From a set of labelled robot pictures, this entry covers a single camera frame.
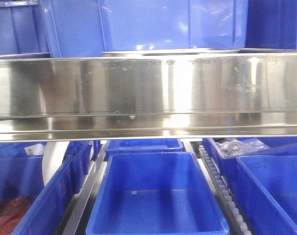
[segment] blue plastic bin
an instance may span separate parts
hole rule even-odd
[[[86,229],[87,235],[228,232],[197,158],[187,152],[112,155]]]
[[[102,56],[104,42],[97,0],[41,0],[52,57]]]
[[[190,0],[190,48],[245,47],[247,17],[248,0]]]
[[[89,141],[84,141],[80,148],[72,153],[73,158],[70,162],[70,170],[72,177],[72,185],[74,193],[79,193],[83,186],[86,175],[89,174],[89,166],[91,162],[91,149]]]
[[[101,149],[101,143],[100,141],[92,141],[93,143],[93,153],[92,153],[92,157],[91,157],[91,160],[92,161],[95,161],[97,155],[99,154],[100,152],[100,149]]]
[[[9,156],[16,158],[28,157],[32,154],[27,153],[25,148],[35,144],[45,146],[46,142],[0,143],[0,158]],[[71,141],[66,150],[65,155],[72,159],[70,162],[70,171],[74,193],[80,192],[85,177],[89,173],[90,161],[97,152],[91,155],[91,150],[92,145],[90,141]]]
[[[249,0],[247,47],[297,49],[297,0]]]
[[[297,235],[297,156],[237,158],[236,199],[257,235]]]
[[[28,151],[28,149],[25,148],[28,148],[36,144],[41,144],[43,147],[46,146],[46,142],[0,143],[0,157],[23,157],[28,155],[34,155],[32,151]]]
[[[0,1],[0,55],[48,52],[37,1]]]
[[[244,47],[248,0],[99,0],[106,51]]]
[[[240,141],[246,141],[250,138],[238,138]],[[262,137],[258,138],[261,142],[265,143],[270,149],[260,150],[248,155],[289,155],[297,154],[297,137]],[[217,164],[221,175],[226,178],[227,184],[231,191],[236,189],[236,156],[226,157],[219,149],[214,139],[203,139],[204,147],[209,156],[213,158]]]
[[[44,187],[41,156],[0,158],[0,200],[28,196],[34,201],[13,235],[54,233],[73,197],[70,161],[67,158]]]
[[[52,57],[244,47],[248,0],[41,0]]]
[[[106,157],[117,153],[157,153],[181,152],[183,144],[180,139],[134,139],[113,140],[105,144]]]

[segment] empty blue bin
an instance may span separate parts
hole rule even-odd
[[[97,0],[40,0],[52,57],[102,56]]]
[[[187,152],[112,155],[86,229],[87,235],[228,232],[197,158]]]
[[[246,46],[297,49],[297,0],[249,0]]]
[[[107,141],[104,149],[108,158],[117,153],[181,152],[182,148],[180,139],[134,139]]]
[[[0,1],[0,55],[48,52],[37,1]]]
[[[235,196],[257,235],[297,235],[297,156],[237,158]]]
[[[0,200],[28,196],[33,202],[13,235],[55,232],[73,197],[70,161],[67,158],[44,187],[41,156],[0,158]]]
[[[240,141],[247,141],[250,138],[238,138]],[[297,137],[262,137],[258,138],[261,142],[265,143],[270,149],[260,150],[249,155],[289,155],[297,154]],[[213,158],[214,162],[218,165],[220,173],[226,178],[228,186],[231,191],[236,189],[236,156],[226,157],[219,149],[214,139],[203,139],[204,147],[209,156]]]

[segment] blue bin rim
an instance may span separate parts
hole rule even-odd
[[[107,163],[106,170],[104,173],[104,178],[103,178],[102,183],[99,188],[99,195],[101,195],[101,193],[104,192],[104,190],[105,190],[105,186],[106,186],[106,183],[108,180],[109,170],[110,170],[110,166],[113,161],[113,158],[117,158],[119,156],[127,156],[127,155],[174,155],[174,154],[175,155],[190,155],[191,158],[193,159],[194,165],[197,167],[198,174],[201,177],[203,177],[206,181],[205,175],[204,175],[203,171],[201,170],[201,167],[198,163],[198,159],[194,153],[190,153],[190,152],[118,153],[118,154],[113,154],[108,158],[108,163]],[[204,187],[206,187],[205,189],[207,192],[211,192],[211,188],[207,182],[205,183]],[[94,221],[96,218],[96,211],[100,207],[100,203],[101,203],[101,197],[97,197],[95,200],[95,204],[93,205],[93,210],[91,212],[89,222],[86,227],[86,234],[94,234],[93,233],[93,225],[94,225]],[[218,202],[216,201],[215,196],[213,194],[212,194],[212,196],[209,196],[209,203],[211,203],[213,205],[213,210],[221,218],[219,222],[220,222],[222,229],[219,231],[214,231],[214,232],[196,232],[196,233],[192,233],[192,234],[200,234],[200,235],[201,234],[207,234],[207,235],[209,235],[209,234],[216,234],[216,235],[228,234],[228,232],[230,231],[229,225],[228,225],[226,218],[225,218],[223,212],[221,211],[220,206],[218,205]],[[178,233],[170,233],[168,235],[177,235],[177,234]]]
[[[274,197],[268,192],[268,190],[262,185],[262,183],[257,179],[257,177],[249,170],[246,164],[243,162],[243,159],[264,159],[266,157],[273,157],[273,158],[285,158],[287,156],[274,156],[274,155],[244,155],[241,157],[236,157],[237,165],[241,167],[245,174],[247,174],[253,181],[253,183],[257,186],[258,190],[260,190],[265,197],[270,201],[271,207],[273,207],[276,211],[279,212],[280,217],[288,222],[288,224],[295,230],[297,233],[297,224],[291,219],[291,217],[285,212],[285,210],[279,205],[279,203],[274,199]]]
[[[61,175],[67,170],[70,162],[72,161],[72,157],[68,156],[62,163],[62,165],[57,169],[53,177],[47,183],[47,185],[43,188],[41,193],[36,197],[35,201],[32,203],[29,210],[25,213],[23,219],[17,225],[13,234],[23,234],[22,232],[26,232],[25,229],[28,228],[29,224],[32,222],[34,216],[37,214],[41,205],[44,203],[45,199],[49,196],[49,194],[54,190],[54,186],[58,184],[58,180]]]
[[[110,142],[111,141],[124,141],[125,139],[123,139],[123,140],[109,140],[109,141],[107,141],[106,142],[106,144],[105,144],[105,147],[104,147],[104,150],[107,152],[107,151],[120,151],[120,149],[108,149],[108,147],[109,147],[109,145],[110,145]],[[183,144],[182,144],[182,142],[181,142],[181,140],[180,139],[178,139],[178,138],[172,138],[172,139],[170,139],[170,138],[158,138],[158,139],[147,139],[147,140],[175,140],[175,141],[177,141],[178,142],[178,147],[174,147],[174,148],[167,148],[167,149],[182,149],[183,148]]]
[[[297,142],[296,143],[289,143],[289,144],[285,144],[282,146],[278,146],[278,147],[273,147],[273,148],[269,148],[269,149],[263,149],[263,150],[259,150],[259,151],[255,151],[255,152],[251,152],[251,153],[244,153],[244,154],[240,154],[240,155],[236,155],[236,156],[232,156],[232,157],[226,157],[226,155],[219,149],[219,146],[216,144],[216,142],[214,141],[213,138],[206,138],[209,143],[216,149],[216,151],[219,153],[219,156],[222,159],[235,159],[235,158],[240,158],[240,157],[246,157],[246,156],[272,156],[271,154],[275,154],[276,151],[280,152],[280,150],[282,148],[296,148],[297,147]]]

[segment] stainless steel shelf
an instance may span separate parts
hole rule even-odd
[[[284,135],[297,53],[0,60],[0,141]]]

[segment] metal frame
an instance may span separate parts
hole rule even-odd
[[[258,52],[0,60],[0,141],[297,136],[297,53]]]

